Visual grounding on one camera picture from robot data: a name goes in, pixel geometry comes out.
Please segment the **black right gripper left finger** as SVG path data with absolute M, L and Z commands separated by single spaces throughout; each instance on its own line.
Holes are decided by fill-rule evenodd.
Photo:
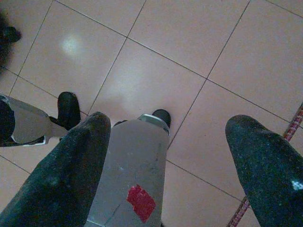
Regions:
M 82 227 L 102 174 L 110 119 L 95 112 L 38 163 L 0 215 L 3 227 Z

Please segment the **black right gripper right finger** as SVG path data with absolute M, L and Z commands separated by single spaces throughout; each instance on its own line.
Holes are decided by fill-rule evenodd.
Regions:
M 230 118 L 225 135 L 238 179 L 262 227 L 303 225 L 303 158 L 279 134 L 247 115 Z

